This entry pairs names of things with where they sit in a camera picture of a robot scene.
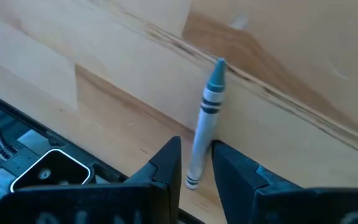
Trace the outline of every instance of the wooden board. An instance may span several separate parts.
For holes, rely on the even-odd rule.
[[[19,42],[31,38],[35,47],[54,50],[45,66],[76,64],[76,85],[67,91],[78,107],[22,78],[32,57],[23,57],[20,70],[0,60],[0,98],[126,175],[179,134],[184,180],[215,59],[152,24],[104,9],[88,1],[0,1],[3,33],[21,32]],[[6,49],[20,50],[11,44]],[[217,137],[284,178],[304,187],[358,187],[356,133],[232,66],[221,112]],[[197,191],[182,185],[180,207],[206,223],[224,223],[210,161]]]
[[[137,18],[154,24],[176,36],[181,36],[190,10],[191,0],[91,0],[101,7],[121,8]]]
[[[193,1],[183,37],[358,132],[358,1]]]
[[[77,108],[74,63],[1,21],[0,65]]]

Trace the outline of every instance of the wooden table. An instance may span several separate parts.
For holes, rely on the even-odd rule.
[[[185,180],[215,59],[158,27],[110,1],[0,0],[0,98],[125,175],[179,135]],[[358,187],[358,134],[235,67],[226,79],[217,138],[301,186]],[[225,222],[210,161],[180,208]]]

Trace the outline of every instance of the black device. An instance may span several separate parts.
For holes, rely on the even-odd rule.
[[[51,149],[20,175],[10,191],[36,185],[85,184],[91,170],[60,149]]]
[[[61,149],[73,152],[72,147]],[[174,137],[129,179],[107,172],[117,181],[106,185],[24,187],[0,200],[0,223],[176,223],[183,216],[180,151],[180,138]],[[212,142],[212,158],[228,223],[358,223],[358,189],[303,189],[221,141]],[[83,161],[93,177],[96,170],[106,173],[103,162]]]

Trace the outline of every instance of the black stripe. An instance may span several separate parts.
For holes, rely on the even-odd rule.
[[[216,108],[206,108],[204,106],[201,106],[201,109],[203,109],[203,111],[208,114],[216,114],[219,112],[219,109]]]
[[[211,106],[220,106],[222,104],[222,102],[219,102],[219,103],[211,102],[211,101],[207,100],[206,98],[203,98],[203,103],[206,105],[211,105]]]
[[[194,179],[190,178],[189,176],[186,176],[186,177],[187,177],[188,180],[193,181],[193,182],[199,182],[200,181],[200,180],[194,180]]]
[[[190,215],[189,213],[183,211],[180,208],[179,208],[178,219],[182,223],[186,223],[186,224],[205,224],[204,222],[201,222],[200,220],[195,218],[193,215]]]
[[[187,183],[190,184],[190,185],[197,185],[198,182],[190,182],[189,180],[187,180]]]

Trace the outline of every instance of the wooden surface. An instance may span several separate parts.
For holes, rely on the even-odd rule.
[[[358,1],[193,1],[183,37],[358,132]]]
[[[0,98],[125,175],[178,134],[185,180],[215,59],[107,3],[0,0],[0,34],[17,39],[0,42],[0,52],[23,55],[0,56]],[[55,73],[36,73],[38,63]],[[42,79],[28,79],[32,73]],[[54,77],[74,77],[56,88],[75,97],[46,88]],[[357,133],[235,67],[226,79],[217,138],[301,186],[358,187]],[[198,190],[182,184],[180,207],[206,223],[225,222],[210,161]]]
[[[180,36],[187,20],[191,0],[91,0],[103,9],[121,9],[162,30]]]

